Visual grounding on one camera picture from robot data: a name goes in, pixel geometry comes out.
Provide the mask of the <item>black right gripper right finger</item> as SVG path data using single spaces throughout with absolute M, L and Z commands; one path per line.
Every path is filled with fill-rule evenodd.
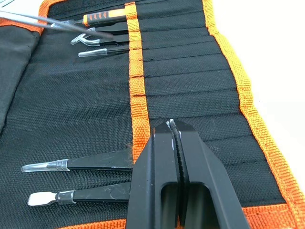
M 180 149 L 187 199 L 180 222 L 186 229 L 247 229 L 249 224 L 227 171 L 189 124 L 172 121 Z

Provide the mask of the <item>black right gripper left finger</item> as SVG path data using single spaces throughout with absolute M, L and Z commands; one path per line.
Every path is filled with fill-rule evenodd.
M 178 221 L 178 164 L 169 122 L 156 126 L 134 164 L 126 228 L 174 229 Z

